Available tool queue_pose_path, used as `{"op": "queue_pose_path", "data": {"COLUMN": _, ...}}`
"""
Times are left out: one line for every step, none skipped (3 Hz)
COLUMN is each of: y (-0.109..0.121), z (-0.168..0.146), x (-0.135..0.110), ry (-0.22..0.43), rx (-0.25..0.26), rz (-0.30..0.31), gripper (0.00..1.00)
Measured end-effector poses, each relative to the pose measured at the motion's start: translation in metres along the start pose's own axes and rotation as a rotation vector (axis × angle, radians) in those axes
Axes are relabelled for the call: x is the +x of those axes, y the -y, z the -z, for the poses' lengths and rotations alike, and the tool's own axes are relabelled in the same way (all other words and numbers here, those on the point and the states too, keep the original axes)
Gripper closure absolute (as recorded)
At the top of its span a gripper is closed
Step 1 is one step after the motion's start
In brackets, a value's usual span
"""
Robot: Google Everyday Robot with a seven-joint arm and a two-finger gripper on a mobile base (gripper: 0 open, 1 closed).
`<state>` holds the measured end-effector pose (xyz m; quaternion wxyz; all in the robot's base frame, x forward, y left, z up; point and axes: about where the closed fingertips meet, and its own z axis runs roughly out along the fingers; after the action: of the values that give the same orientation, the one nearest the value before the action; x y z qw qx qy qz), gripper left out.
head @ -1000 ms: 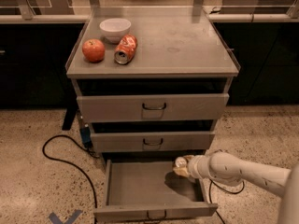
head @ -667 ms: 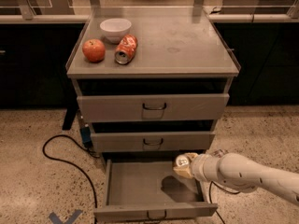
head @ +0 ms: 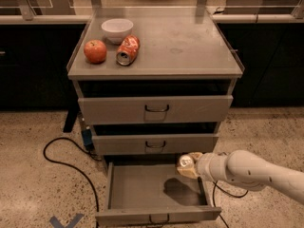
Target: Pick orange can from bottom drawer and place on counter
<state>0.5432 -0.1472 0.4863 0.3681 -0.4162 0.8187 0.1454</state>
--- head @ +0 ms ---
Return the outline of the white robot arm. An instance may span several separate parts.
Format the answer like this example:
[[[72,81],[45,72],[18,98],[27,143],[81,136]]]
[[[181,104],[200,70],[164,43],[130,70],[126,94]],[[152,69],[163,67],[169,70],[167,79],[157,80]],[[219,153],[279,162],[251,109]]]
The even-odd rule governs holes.
[[[303,172],[270,163],[246,150],[181,155],[177,170],[190,179],[225,181],[248,191],[260,191],[265,186],[270,186],[304,204]]]

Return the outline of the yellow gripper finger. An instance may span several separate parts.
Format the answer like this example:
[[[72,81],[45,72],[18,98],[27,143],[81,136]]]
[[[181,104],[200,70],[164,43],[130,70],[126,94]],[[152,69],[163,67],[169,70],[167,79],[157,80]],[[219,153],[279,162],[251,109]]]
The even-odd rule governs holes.
[[[200,175],[196,172],[194,167],[190,167],[190,168],[184,168],[182,166],[179,166],[177,168],[178,172],[189,179],[197,179]]]
[[[196,162],[201,156],[201,152],[191,152],[189,153],[189,156],[193,159],[193,162]]]

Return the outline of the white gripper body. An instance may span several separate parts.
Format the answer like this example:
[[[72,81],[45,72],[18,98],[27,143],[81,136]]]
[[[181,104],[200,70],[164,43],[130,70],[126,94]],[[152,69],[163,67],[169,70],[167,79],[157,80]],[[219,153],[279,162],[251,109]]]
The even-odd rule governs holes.
[[[207,181],[227,181],[229,177],[226,171],[227,158],[227,154],[200,154],[195,163],[197,176]]]

